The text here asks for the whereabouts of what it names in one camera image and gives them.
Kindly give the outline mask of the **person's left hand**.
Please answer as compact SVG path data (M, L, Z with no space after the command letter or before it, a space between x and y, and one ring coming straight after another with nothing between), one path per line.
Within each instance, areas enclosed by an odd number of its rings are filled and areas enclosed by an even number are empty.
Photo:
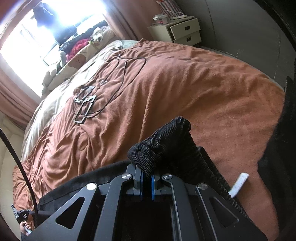
M31 234L32 228L26 221L22 221L19 226L21 233L25 234L26 236Z

